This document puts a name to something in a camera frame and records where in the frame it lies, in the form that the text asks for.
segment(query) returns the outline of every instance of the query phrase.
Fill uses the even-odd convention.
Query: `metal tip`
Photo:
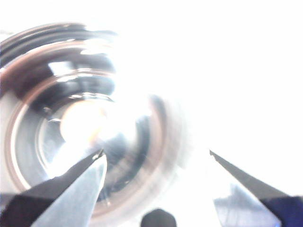
[[[96,153],[94,156],[93,156],[93,160],[97,160],[98,158],[102,157],[104,154],[104,149],[101,149],[98,153]]]

